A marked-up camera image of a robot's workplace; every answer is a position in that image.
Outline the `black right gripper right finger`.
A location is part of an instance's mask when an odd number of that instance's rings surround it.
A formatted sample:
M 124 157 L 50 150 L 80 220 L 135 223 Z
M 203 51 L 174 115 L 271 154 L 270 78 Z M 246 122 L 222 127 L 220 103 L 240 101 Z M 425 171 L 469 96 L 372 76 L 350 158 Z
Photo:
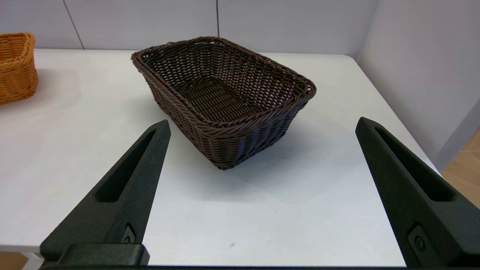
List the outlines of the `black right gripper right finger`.
M 355 135 L 406 265 L 478 268 L 479 209 L 379 123 Z

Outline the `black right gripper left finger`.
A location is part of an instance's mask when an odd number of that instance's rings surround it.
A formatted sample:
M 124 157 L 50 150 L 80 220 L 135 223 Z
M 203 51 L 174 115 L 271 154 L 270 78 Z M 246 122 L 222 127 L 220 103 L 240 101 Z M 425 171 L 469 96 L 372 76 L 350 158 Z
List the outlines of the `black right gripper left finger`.
M 41 243 L 48 263 L 147 263 L 143 246 L 170 141 L 151 125 Z

